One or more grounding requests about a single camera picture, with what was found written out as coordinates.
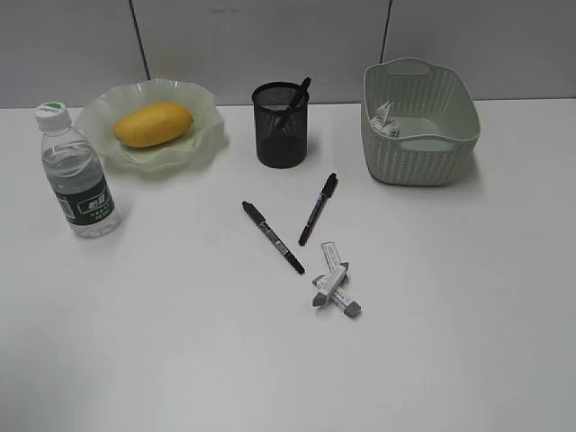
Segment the bottle cap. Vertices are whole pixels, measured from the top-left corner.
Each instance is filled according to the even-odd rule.
[[[68,108],[61,102],[46,102],[36,108],[34,117],[41,131],[62,131],[72,124]]]

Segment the black mesh pen holder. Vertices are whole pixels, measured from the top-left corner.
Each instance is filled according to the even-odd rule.
[[[296,167],[306,158],[308,92],[285,113],[299,87],[293,83],[269,83],[252,94],[256,154],[267,167]]]

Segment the bottle label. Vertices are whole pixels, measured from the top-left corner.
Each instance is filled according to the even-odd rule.
[[[81,193],[54,192],[66,219],[73,225],[92,225],[107,218],[114,210],[114,201],[110,195],[106,179]]]

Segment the basket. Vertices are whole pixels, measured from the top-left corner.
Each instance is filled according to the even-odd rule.
[[[398,138],[370,123],[382,104],[400,125]],[[391,185],[440,186],[452,182],[480,137],[474,103],[447,67],[400,58],[364,73],[362,142],[370,174]]]

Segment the gray eraser tip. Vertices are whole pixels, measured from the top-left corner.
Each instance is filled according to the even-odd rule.
[[[327,297],[325,294],[318,292],[312,300],[312,306],[318,308],[319,306],[324,306],[326,304]]]
[[[355,318],[360,314],[360,310],[362,308],[360,308],[360,305],[358,303],[356,303],[355,301],[352,301],[350,304],[348,304],[346,306],[346,308],[344,309],[344,314],[347,317],[350,318]]]

